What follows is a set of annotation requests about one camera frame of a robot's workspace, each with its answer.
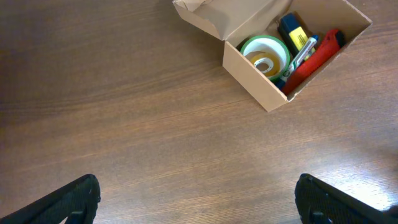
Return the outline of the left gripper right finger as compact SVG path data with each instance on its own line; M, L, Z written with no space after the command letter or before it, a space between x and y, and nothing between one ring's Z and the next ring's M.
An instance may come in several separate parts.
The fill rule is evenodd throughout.
M377 210L310 174L300 175L294 194L304 224L397 223L397 215Z

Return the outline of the orange utility knife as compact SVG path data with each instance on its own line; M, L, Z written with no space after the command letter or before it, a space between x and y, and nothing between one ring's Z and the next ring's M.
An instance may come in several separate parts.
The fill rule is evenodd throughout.
M339 29L330 30L324 37L316 52L289 77L287 83L282 88L285 95L294 91L303 83L313 72L326 63L340 48L345 45L345 36Z

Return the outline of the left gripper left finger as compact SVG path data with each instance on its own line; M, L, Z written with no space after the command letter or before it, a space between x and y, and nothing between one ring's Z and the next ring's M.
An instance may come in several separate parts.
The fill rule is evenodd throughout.
M93 224L100 203L100 185L86 174L28 206L1 218L1 223Z

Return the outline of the green tape roll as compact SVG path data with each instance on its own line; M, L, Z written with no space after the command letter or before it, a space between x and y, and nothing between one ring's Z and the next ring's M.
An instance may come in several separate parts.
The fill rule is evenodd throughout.
M274 75L272 77L265 76L271 82L276 82L287 70L290 64L290 52L288 51L285 44L281 40L270 35L258 35L249 39L244 43L240 52L250 62L253 56L255 56L256 54L262 52L274 54L279 59L280 69L277 75Z

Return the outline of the brown cardboard box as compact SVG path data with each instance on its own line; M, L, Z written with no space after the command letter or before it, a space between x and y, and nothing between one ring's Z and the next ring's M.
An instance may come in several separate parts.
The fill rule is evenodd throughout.
M224 42L224 68L267 111L292 101L372 23L346 0L174 0L174 6L183 20ZM316 52L332 29L342 31L345 45L285 95L276 87L280 78L271 82L240 50L246 41L258 35L270 35L284 43L277 28L280 19L289 13L295 15L308 38L318 35L318 42L301 64Z

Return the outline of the yellow clear tape roll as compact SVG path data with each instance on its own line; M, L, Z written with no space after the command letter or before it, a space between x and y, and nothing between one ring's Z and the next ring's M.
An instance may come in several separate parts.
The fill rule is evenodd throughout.
M266 77L277 75L280 69L279 59L270 53L259 53L253 56L251 63Z

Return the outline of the yellow highlighter with dark cap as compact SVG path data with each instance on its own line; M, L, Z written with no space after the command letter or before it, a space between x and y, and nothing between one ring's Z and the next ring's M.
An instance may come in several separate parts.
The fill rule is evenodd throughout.
M280 19L277 30L294 57L308 41L307 34L293 13L289 13Z

